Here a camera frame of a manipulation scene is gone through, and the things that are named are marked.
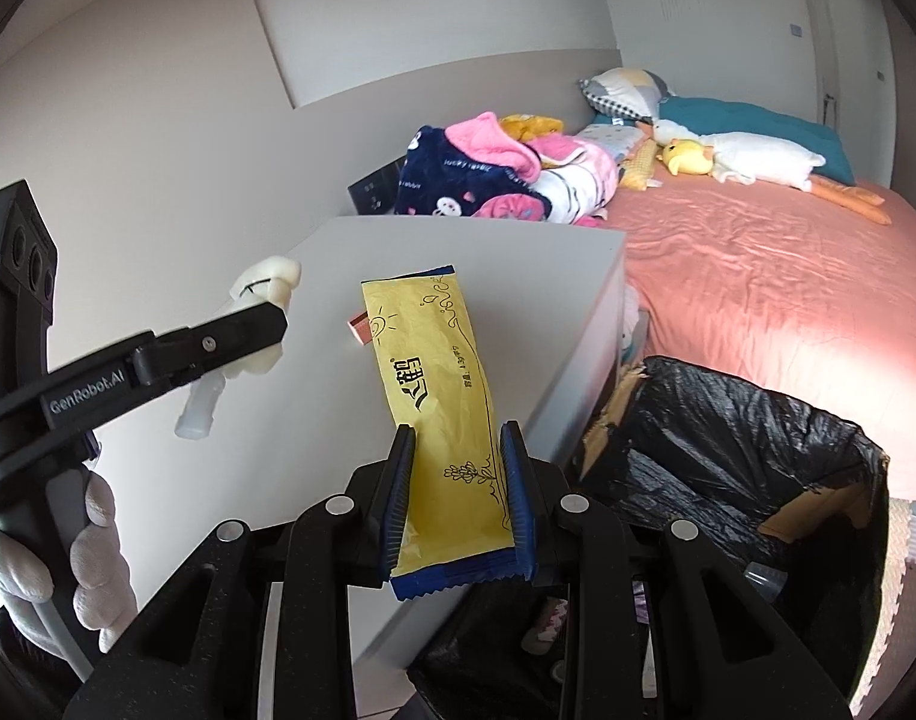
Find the wrinkled bedsheet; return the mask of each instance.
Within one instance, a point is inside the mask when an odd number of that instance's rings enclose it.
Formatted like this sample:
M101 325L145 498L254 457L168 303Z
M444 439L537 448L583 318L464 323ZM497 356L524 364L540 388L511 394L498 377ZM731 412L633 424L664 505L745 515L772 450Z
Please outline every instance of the wrinkled bedsheet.
M916 499L916 213L892 225L802 191L673 177L618 190L628 280L652 324L646 352L798 397L863 427L891 458L893 496Z

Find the black power outlet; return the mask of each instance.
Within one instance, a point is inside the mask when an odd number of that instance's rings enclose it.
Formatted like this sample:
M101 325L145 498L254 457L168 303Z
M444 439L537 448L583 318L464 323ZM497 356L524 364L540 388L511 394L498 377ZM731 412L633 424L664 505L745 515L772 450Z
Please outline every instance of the black power outlet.
M387 214L394 208L403 166L404 157L400 157L349 186L348 194L359 214Z

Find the yellow wrapper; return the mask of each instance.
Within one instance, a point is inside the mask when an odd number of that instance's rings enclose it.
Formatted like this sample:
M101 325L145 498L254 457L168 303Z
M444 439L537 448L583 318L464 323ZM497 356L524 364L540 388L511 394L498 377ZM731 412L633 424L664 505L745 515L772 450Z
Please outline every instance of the yellow wrapper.
M492 396L454 274L362 285L397 424L415 428L402 576L514 546Z

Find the yellow duck head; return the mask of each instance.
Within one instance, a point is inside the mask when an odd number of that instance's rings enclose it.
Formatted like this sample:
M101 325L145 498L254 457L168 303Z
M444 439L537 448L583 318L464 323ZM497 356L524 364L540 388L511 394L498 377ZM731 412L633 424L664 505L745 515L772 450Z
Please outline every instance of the yellow duck head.
M714 167L711 156L714 148L702 146L697 141L680 141L675 138L664 147L661 160L671 175L682 172L686 175L706 175Z

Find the gloved hand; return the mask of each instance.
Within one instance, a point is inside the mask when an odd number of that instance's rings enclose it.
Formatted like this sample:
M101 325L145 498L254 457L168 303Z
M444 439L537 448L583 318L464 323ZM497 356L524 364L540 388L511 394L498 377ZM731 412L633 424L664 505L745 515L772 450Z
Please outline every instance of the gloved hand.
M106 653L138 614L138 606L114 524L114 495L96 473L91 474L85 492L85 510L91 523L77 535L69 556L79 583L74 607L82 625L101 631L98 646ZM0 590L15 628L42 650L60 658L61 650L34 610L35 603L51 598L51 573L27 547L1 531Z

